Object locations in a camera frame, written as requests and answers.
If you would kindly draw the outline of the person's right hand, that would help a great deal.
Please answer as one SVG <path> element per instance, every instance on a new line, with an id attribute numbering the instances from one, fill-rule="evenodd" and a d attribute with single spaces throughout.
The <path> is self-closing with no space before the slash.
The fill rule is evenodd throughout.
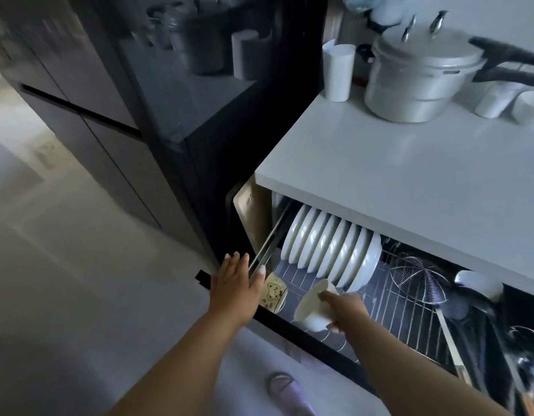
<path id="1" fill-rule="evenodd" d="M 340 296 L 339 320 L 343 334 L 352 337 L 361 333 L 362 328 L 370 320 L 367 308 L 358 294 L 342 294 Z"/>

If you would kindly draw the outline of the person's left hand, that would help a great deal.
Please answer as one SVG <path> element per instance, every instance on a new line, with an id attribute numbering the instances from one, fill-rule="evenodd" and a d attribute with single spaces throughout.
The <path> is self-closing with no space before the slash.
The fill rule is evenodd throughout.
<path id="1" fill-rule="evenodd" d="M 226 254 L 216 274 L 211 275 L 207 316 L 237 331 L 254 316 L 259 300 L 251 292 L 249 254 Z"/>

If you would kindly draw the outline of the white ceramic bowl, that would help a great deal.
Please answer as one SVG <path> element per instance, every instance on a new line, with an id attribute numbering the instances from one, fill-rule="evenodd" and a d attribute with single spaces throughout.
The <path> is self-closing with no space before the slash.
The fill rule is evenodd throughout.
<path id="1" fill-rule="evenodd" d="M 328 279 L 321 279 L 303 296 L 293 316 L 297 324 L 313 333 L 328 329 L 329 325 L 336 321 L 331 307 L 320 300 L 321 292 L 339 295 L 336 287 Z"/>

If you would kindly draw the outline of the black front dish drawer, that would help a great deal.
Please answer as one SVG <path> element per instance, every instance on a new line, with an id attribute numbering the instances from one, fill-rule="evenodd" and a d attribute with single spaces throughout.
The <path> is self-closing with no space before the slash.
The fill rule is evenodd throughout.
<path id="1" fill-rule="evenodd" d="M 245 230 L 236 212 L 233 198 L 243 184 L 237 183 L 224 195 L 226 233 L 230 242 L 236 240 L 237 246 L 243 245 Z M 277 334 L 281 340 L 271 342 L 280 348 L 284 345 L 287 351 L 301 359 L 302 363 L 305 363 L 305 358 L 312 358 L 313 363 L 321 364 L 322 368 L 331 368 L 368 391 L 373 391 L 343 335 L 330 333 L 328 330 L 313 333 L 293 320 L 299 300 L 319 281 L 306 281 L 303 284 L 298 270 L 280 260 L 282 239 L 290 227 L 293 214 L 298 210 L 297 204 L 298 202 L 284 197 L 280 203 L 271 205 L 272 230 L 260 253 L 254 256 L 252 265 L 255 268 L 265 264 L 267 270 L 273 270 L 285 281 L 288 290 L 283 309 L 274 314 L 262 307 L 254 317 L 252 329 L 268 339 Z M 452 374 L 457 374 L 433 307 L 416 302 L 402 292 L 389 273 L 391 259 L 402 252 L 436 265 L 448 282 L 451 282 L 453 265 L 394 240 L 383 238 L 382 245 L 382 258 L 374 276 L 367 287 L 358 292 L 369 315 L 411 349 Z M 463 305 L 457 306 L 457 312 L 454 314 L 448 311 L 458 303 L 460 291 L 461 288 L 457 287 L 446 292 L 448 299 L 442 307 L 445 320 L 474 386 L 483 393 L 489 393 L 493 399 L 505 406 L 507 389 L 513 381 L 503 353 L 506 347 L 511 352 L 506 338 L 507 329 L 510 326 L 534 329 L 534 296 L 514 287 L 505 287 L 501 300 L 494 304 L 495 322 L 504 330 L 504 342 L 500 345 L 490 317 L 472 303 L 476 298 L 475 294 L 463 293 Z"/>

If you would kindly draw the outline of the person's left forearm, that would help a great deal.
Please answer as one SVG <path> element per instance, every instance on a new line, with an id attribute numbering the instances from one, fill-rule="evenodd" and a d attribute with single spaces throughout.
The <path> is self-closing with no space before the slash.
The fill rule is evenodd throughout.
<path id="1" fill-rule="evenodd" d="M 246 322 L 206 312 L 104 416 L 200 416 L 223 356 Z"/>

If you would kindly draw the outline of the person's right forearm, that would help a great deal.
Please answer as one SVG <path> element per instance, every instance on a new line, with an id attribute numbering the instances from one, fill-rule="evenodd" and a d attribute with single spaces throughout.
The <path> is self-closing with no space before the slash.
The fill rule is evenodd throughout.
<path id="1" fill-rule="evenodd" d="M 392 416 L 512 416 L 360 314 L 346 337 Z"/>

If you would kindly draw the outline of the bear print dish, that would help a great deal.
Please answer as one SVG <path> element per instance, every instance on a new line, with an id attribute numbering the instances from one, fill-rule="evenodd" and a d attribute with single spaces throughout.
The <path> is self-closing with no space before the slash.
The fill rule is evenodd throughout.
<path id="1" fill-rule="evenodd" d="M 285 281 L 279 278 L 275 272 L 271 272 L 263 284 L 259 305 L 268 311 L 278 314 L 283 309 L 288 287 Z"/>

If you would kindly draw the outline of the row of white plates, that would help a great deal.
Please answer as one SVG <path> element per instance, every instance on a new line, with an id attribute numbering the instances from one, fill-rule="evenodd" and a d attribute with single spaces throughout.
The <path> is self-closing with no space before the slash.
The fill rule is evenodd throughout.
<path id="1" fill-rule="evenodd" d="M 282 240 L 280 260 L 301 281 L 327 279 L 342 292 L 363 291 L 382 255 L 382 237 L 368 228 L 302 204 Z"/>

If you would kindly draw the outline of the wooden cutting board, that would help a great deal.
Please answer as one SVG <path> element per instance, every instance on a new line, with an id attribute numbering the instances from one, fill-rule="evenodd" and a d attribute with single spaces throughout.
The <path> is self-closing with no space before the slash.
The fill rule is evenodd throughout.
<path id="1" fill-rule="evenodd" d="M 252 176 L 233 198 L 253 251 L 258 254 L 272 230 L 271 191 L 259 186 Z"/>

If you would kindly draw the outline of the purple slipper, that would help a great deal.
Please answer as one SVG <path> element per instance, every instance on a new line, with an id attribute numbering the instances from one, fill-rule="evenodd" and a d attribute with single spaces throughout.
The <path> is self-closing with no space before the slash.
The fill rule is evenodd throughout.
<path id="1" fill-rule="evenodd" d="M 317 416 L 298 382 L 284 372 L 272 373 L 266 381 L 266 390 L 283 416 Z"/>

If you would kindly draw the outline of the white ladle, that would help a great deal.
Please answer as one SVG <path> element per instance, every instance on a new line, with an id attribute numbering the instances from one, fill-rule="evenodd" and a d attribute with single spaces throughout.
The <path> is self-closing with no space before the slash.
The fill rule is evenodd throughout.
<path id="1" fill-rule="evenodd" d="M 457 286 L 471 289 L 494 303 L 501 300 L 504 292 L 504 285 L 499 280 L 475 271 L 459 271 L 454 282 Z"/>

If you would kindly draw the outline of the black refrigerator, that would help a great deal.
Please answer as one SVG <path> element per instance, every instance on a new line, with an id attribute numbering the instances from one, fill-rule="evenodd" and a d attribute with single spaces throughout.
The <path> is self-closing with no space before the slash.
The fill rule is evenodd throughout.
<path id="1" fill-rule="evenodd" d="M 221 261 L 319 93 L 328 0 L 0 0 L 0 73 L 138 217 Z"/>

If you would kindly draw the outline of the tall white cup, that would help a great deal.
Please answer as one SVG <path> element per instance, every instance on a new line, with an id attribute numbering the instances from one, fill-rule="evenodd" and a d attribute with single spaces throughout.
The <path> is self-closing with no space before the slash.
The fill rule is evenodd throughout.
<path id="1" fill-rule="evenodd" d="M 355 55 L 355 45 L 337 44 L 335 39 L 323 44 L 323 80 L 327 100 L 340 103 L 349 99 Z"/>

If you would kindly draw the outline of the silver pressure cooker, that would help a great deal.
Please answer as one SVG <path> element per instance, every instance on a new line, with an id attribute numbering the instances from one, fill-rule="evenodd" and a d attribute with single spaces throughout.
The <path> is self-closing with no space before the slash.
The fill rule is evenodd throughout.
<path id="1" fill-rule="evenodd" d="M 534 87 L 534 52 L 432 22 L 385 29 L 372 44 L 364 95 L 368 109 L 390 122 L 415 124 L 443 113 L 467 83 L 505 82 Z"/>

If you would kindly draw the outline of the small white cup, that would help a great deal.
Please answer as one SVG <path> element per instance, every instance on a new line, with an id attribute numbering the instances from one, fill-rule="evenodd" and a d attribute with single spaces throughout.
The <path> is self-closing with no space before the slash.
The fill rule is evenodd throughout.
<path id="1" fill-rule="evenodd" d="M 519 125 L 534 127 L 534 90 L 518 95 L 513 103 L 511 116 Z"/>
<path id="2" fill-rule="evenodd" d="M 498 118 L 524 88 L 522 83 L 493 82 L 474 107 L 473 113 L 481 118 Z"/>

